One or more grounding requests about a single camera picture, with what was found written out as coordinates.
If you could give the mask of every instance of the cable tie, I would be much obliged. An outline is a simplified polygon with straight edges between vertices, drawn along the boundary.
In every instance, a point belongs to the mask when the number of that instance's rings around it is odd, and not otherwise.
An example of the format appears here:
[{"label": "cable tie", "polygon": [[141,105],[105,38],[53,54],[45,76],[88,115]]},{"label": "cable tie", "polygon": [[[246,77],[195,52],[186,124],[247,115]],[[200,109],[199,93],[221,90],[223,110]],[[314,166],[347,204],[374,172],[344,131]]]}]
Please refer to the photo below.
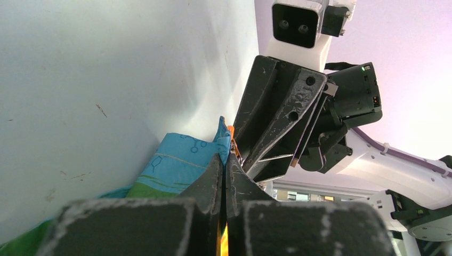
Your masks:
[{"label": "cable tie", "polygon": [[383,147],[384,147],[384,150],[381,151],[381,154],[382,154],[383,156],[385,156],[386,153],[388,152],[388,149],[389,149],[389,143],[387,143],[387,142],[383,143]]},{"label": "cable tie", "polygon": [[445,170],[443,174],[441,174],[441,177],[447,178],[447,175],[449,175],[449,171]]}]

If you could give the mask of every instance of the orange tab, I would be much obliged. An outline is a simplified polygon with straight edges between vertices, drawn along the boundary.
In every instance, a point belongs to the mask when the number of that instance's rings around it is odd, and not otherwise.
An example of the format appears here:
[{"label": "orange tab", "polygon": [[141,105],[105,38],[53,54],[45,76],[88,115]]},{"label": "orange tab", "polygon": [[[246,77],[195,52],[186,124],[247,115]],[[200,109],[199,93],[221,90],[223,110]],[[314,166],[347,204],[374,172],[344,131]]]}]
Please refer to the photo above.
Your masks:
[{"label": "orange tab", "polygon": [[228,130],[231,132],[231,140],[234,138],[234,126],[228,125]]}]

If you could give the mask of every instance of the scratch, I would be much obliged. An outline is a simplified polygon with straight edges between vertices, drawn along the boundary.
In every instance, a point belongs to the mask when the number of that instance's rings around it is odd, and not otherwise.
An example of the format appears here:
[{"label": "scratch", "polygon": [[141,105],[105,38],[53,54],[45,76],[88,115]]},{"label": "scratch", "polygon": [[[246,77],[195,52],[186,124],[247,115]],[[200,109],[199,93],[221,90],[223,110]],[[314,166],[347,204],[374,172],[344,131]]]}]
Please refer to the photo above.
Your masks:
[{"label": "scratch", "polygon": [[224,61],[226,62],[226,68],[229,69],[229,67],[228,67],[228,59],[226,58],[226,53],[224,54]]},{"label": "scratch", "polygon": [[70,178],[70,179],[79,178],[79,177],[82,177],[82,176],[85,176],[85,175],[86,175],[86,173],[85,173],[85,174],[82,174],[82,175],[79,175],[79,176],[72,177],[72,178]]},{"label": "scratch", "polygon": [[45,200],[47,202],[51,202],[55,197],[53,196],[53,194],[55,193],[56,189],[55,187],[53,187],[51,190],[49,190],[49,193],[47,194],[47,196],[45,197]]},{"label": "scratch", "polygon": [[209,30],[209,34],[211,34],[211,24],[209,22],[206,22],[207,30]]},{"label": "scratch", "polygon": [[79,176],[72,177],[71,179],[75,179],[75,178],[82,177],[82,176],[85,176],[85,175],[86,174],[82,174],[82,175],[79,175]]},{"label": "scratch", "polygon": [[107,115],[105,114],[105,112],[102,110],[102,108],[99,106],[99,104],[96,104],[96,106],[99,108],[100,112],[102,112],[102,114],[107,117]]}]

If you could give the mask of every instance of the camera lens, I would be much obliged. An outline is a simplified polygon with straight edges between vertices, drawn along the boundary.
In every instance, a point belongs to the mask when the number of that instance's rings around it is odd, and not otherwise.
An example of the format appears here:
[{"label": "camera lens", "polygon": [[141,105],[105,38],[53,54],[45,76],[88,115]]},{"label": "camera lens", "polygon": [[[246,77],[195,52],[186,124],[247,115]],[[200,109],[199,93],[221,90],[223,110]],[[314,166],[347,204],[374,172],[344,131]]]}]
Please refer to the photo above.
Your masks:
[{"label": "camera lens", "polygon": [[298,27],[298,32],[301,34],[306,34],[309,31],[309,28],[306,25],[301,25]]},{"label": "camera lens", "polygon": [[281,20],[279,22],[279,27],[282,29],[287,29],[289,28],[289,22],[287,22],[287,20]]}]

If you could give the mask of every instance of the blue fabric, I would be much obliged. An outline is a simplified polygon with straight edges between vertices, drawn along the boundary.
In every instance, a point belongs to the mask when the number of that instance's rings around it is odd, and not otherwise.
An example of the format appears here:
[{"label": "blue fabric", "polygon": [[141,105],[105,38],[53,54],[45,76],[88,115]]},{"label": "blue fabric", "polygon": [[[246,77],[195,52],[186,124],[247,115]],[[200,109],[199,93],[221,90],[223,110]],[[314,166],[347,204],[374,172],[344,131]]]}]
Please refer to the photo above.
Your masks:
[{"label": "blue fabric", "polygon": [[157,152],[138,177],[131,192],[144,194],[146,185],[152,190],[179,194],[198,179],[215,153],[219,153],[223,165],[229,156],[231,133],[220,117],[218,130],[212,142],[198,140],[188,135],[168,133]]}]

